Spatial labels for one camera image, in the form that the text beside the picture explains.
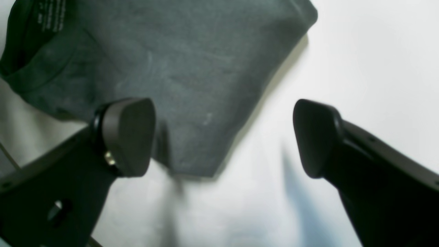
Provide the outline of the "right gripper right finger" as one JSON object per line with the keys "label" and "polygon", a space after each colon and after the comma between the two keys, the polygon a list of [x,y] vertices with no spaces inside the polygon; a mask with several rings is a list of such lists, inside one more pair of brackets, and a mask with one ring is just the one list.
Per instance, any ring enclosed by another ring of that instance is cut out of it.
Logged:
{"label": "right gripper right finger", "polygon": [[292,122],[305,173],[337,189],[364,247],[438,246],[437,173],[331,105],[300,99]]}

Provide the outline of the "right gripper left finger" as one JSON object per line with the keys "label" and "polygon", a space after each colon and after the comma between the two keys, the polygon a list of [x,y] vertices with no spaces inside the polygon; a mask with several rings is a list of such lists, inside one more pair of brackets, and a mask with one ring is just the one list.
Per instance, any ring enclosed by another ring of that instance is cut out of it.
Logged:
{"label": "right gripper left finger", "polygon": [[18,168],[1,153],[1,244],[88,247],[117,178],[145,175],[152,156],[152,100],[103,105],[93,121],[36,161]]}

